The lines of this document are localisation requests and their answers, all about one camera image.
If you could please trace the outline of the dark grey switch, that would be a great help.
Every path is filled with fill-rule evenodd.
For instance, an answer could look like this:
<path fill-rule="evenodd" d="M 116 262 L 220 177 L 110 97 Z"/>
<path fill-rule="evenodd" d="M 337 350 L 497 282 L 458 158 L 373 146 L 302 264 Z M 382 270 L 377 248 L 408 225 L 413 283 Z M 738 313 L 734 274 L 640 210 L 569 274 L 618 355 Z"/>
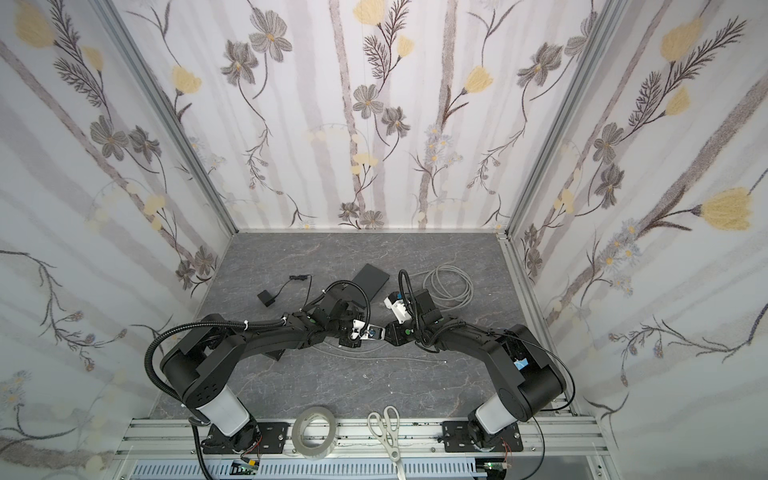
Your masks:
<path fill-rule="evenodd" d="M 372 300 L 377 293 L 386 285 L 390 275 L 384 270 L 366 263 L 360 271 L 351 280 L 358 285 L 369 300 Z"/>

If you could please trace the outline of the black power adapter with cable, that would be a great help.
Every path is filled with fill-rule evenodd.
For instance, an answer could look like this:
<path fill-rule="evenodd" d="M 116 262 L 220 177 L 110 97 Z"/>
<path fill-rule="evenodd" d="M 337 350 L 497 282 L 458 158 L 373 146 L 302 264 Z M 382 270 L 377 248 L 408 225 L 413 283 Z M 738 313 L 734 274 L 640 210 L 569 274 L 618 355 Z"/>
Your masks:
<path fill-rule="evenodd" d="M 269 290 L 264 289 L 257 294 L 257 298 L 261 301 L 261 303 L 265 307 L 270 307 L 276 302 L 277 298 L 282 294 L 283 290 L 289 284 L 294 282 L 307 282 L 307 292 L 306 292 L 306 298 L 304 302 L 304 304 L 307 304 L 309 301 L 309 295 L 312 289 L 312 281 L 313 281 L 313 276 L 311 274 L 290 275 L 288 279 L 279 287 L 279 289 L 276 292 L 270 292 Z"/>

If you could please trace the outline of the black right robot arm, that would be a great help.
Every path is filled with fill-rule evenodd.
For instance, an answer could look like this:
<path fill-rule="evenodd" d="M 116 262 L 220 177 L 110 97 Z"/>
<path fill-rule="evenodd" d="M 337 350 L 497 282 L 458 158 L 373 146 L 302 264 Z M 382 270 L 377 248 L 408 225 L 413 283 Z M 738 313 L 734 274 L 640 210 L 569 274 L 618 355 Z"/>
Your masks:
<path fill-rule="evenodd" d="M 385 327 L 394 346 L 415 344 L 427 353 L 458 352 L 485 366 L 494 387 L 491 397 L 468 415 L 468 435 L 488 448 L 518 422 L 526 422 L 563 394 L 567 380 L 555 355 L 522 324 L 500 332 L 443 314 L 424 288 L 413 288 L 408 272 L 398 272 L 398 291 L 388 299 L 404 312 Z"/>

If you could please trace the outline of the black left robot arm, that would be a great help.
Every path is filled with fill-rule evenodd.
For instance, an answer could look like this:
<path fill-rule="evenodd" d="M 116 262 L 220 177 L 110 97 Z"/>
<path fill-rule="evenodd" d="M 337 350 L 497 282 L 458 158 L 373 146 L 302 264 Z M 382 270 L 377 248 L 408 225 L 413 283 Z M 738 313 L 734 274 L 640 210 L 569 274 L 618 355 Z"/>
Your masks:
<path fill-rule="evenodd" d="M 371 324 L 371 300 L 381 290 L 369 282 L 338 280 L 299 311 L 279 320 L 249 323 L 209 314 L 157 336 L 144 368 L 159 390 L 181 402 L 194 420 L 232 453 L 250 453 L 263 440 L 255 417 L 228 386 L 238 363 L 255 355 L 279 359 L 286 350 L 327 338 L 355 347 Z"/>

